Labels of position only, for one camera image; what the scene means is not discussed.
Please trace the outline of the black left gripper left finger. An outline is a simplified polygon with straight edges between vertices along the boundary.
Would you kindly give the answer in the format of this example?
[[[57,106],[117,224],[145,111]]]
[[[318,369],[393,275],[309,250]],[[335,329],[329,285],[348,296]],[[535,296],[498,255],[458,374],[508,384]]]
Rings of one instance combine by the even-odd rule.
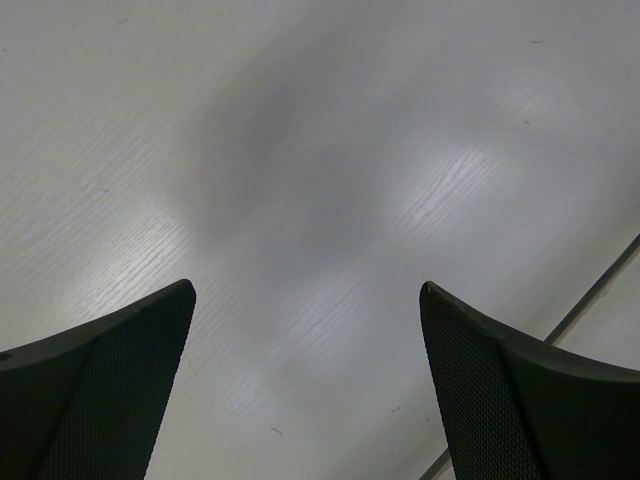
[[[195,304],[183,279],[2,352],[2,478],[144,478]]]

